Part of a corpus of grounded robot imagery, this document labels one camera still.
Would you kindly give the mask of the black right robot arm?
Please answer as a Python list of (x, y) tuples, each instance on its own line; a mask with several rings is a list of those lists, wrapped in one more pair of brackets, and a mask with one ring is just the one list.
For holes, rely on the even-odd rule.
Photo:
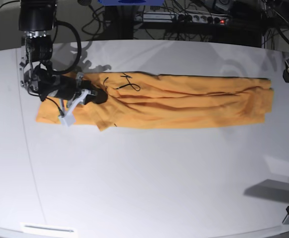
[[(59, 99), (59, 103), (55, 104), (59, 111), (58, 119), (62, 125), (70, 126), (76, 121), (73, 111), (78, 105), (103, 104), (108, 100), (108, 95), (103, 89), (84, 80), (82, 72), (75, 78), (67, 76), (79, 63), (82, 55), (81, 39), (77, 30), (70, 23), (58, 20), (56, 14), (55, 0), (20, 2), (18, 29), (24, 32), (19, 64), (20, 85), (41, 102), (48, 100), (53, 103)], [(54, 43), (48, 32), (59, 26), (70, 29), (77, 44), (76, 57), (65, 70), (54, 70), (51, 61)]]

